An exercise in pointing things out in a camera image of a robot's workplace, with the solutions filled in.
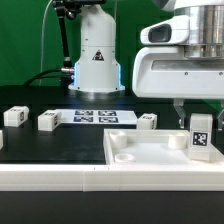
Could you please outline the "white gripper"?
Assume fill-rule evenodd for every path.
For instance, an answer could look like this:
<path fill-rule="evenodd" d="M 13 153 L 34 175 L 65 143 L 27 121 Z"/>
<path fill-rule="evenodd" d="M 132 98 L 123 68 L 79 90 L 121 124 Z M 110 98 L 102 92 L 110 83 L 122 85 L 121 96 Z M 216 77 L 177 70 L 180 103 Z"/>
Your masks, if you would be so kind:
<path fill-rule="evenodd" d="M 181 128 L 183 99 L 223 99 L 217 121 L 224 129 L 224 59 L 187 59 L 182 47 L 144 47 L 135 58 L 132 89 L 138 97 L 181 98 L 173 101 Z"/>

